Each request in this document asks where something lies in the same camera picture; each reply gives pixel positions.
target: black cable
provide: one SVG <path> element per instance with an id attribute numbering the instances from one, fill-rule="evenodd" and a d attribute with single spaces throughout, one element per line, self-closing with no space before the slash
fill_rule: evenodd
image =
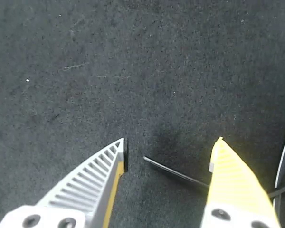
<path id="1" fill-rule="evenodd" d="M 152 160 L 151 158 L 148 158 L 148 157 L 145 156 L 145 157 L 144 157 L 144 160 L 145 160 L 146 162 L 148 162 L 149 164 L 151 164 L 151 165 L 153 165 L 153 166 L 155 166 L 155 167 L 157 167 L 157 168 L 160 168 L 160 169 L 162 169 L 162 170 L 168 172 L 169 174 L 173 174 L 173 175 L 175 175 L 175 176 L 181 178 L 182 180 L 185 180 L 185 181 L 187 181 L 187 182 L 189 182 L 189 183 L 197 184 L 198 186 L 201 186 L 201 187 L 204 187 L 204 188 L 209 188 L 209 185 L 208 185 L 208 184 L 203 183 L 203 182 L 201 182 L 201 181 L 199 181 L 199 180 L 197 180 L 197 179 L 194 179 L 194 178 L 192 178 L 192 177 L 189 177 L 189 176 L 187 176 L 187 175 L 185 175 L 185 174 L 183 174 L 183 173 L 180 173 L 180 172 L 178 172 L 178 171 L 176 171 L 176 170 L 173 170 L 173 169 L 171 169 L 171 168 L 169 168 L 169 167 L 167 167 L 167 166 L 165 166 L 165 165 L 163 165 L 163 164 L 160 164 L 160 163 L 158 163 L 158 162 Z M 270 192 L 270 193 L 268 194 L 268 196 L 269 196 L 270 198 L 273 198 L 273 197 L 277 197 L 277 196 L 281 195 L 281 194 L 284 193 L 284 192 L 285 192 L 285 185 L 284 185 L 284 186 L 281 186 L 281 187 L 279 187 L 279 188 L 276 188 L 274 191 Z"/>

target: thin black wire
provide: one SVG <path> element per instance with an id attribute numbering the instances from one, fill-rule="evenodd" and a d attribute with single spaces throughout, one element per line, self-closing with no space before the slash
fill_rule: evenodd
<path id="1" fill-rule="evenodd" d="M 152 160 L 151 158 L 148 158 L 148 157 L 145 156 L 144 160 L 147 161 L 149 164 L 151 164 L 153 166 L 156 166 L 157 168 L 163 169 L 166 172 L 168 172 L 170 174 L 173 174 L 173 175 L 175 175 L 177 177 L 180 177 L 180 178 L 182 178 L 183 180 L 185 180 L 187 182 L 190 182 L 190 183 L 193 183 L 193 184 L 197 184 L 197 185 L 199 185 L 201 187 L 204 187 L 204 188 L 209 188 L 208 184 L 203 183 L 203 182 L 201 182 L 201 181 L 199 181 L 197 179 L 194 179 L 192 177 L 189 177 L 189 176 L 187 176 L 187 175 L 185 175 L 183 173 L 180 173 L 180 172 L 178 172 L 176 170 L 173 170 L 173 169 L 171 169 L 171 168 L 169 168 L 169 167 L 167 167 L 167 166 L 165 166 L 163 164 L 160 164 L 159 162 L 156 162 L 156 161 Z M 273 198 L 273 197 L 281 195 L 284 192 L 285 192 L 285 185 L 281 186 L 279 188 L 276 188 L 274 191 L 270 192 L 268 194 L 268 196 L 270 198 Z"/>

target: gray felt surface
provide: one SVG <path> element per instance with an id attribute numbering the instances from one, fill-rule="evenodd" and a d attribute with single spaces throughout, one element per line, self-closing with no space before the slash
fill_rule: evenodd
<path id="1" fill-rule="evenodd" d="M 205 194 L 143 155 L 209 181 L 219 136 L 272 189 L 285 0 L 0 0 L 0 220 L 123 136 L 112 228 L 198 228 Z"/>

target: dark gray carpet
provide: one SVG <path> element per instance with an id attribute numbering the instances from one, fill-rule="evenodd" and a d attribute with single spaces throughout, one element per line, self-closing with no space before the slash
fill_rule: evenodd
<path id="1" fill-rule="evenodd" d="M 143 155 L 209 181 L 219 136 L 271 189 L 285 0 L 0 0 L 0 220 L 123 136 L 112 228 L 199 227 L 205 195 Z"/>

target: screw hole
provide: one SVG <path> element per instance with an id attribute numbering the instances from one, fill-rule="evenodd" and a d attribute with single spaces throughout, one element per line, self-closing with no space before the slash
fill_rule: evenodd
<path id="1" fill-rule="evenodd" d="M 269 228 L 265 223 L 260 222 L 260 221 L 253 221 L 251 223 L 252 228 Z"/>
<path id="2" fill-rule="evenodd" d="M 221 220 L 226 220 L 226 221 L 231 220 L 230 215 L 222 209 L 214 209 L 211 212 L 211 215 L 213 215 L 214 217 L 217 217 L 218 219 L 221 219 Z"/>
<path id="3" fill-rule="evenodd" d="M 30 228 L 36 226 L 40 221 L 40 215 L 30 215 L 25 218 L 25 220 L 22 223 L 22 226 L 24 228 Z"/>
<path id="4" fill-rule="evenodd" d="M 73 218 L 65 218 L 61 220 L 58 224 L 58 228 L 74 228 L 76 225 L 76 220 Z"/>

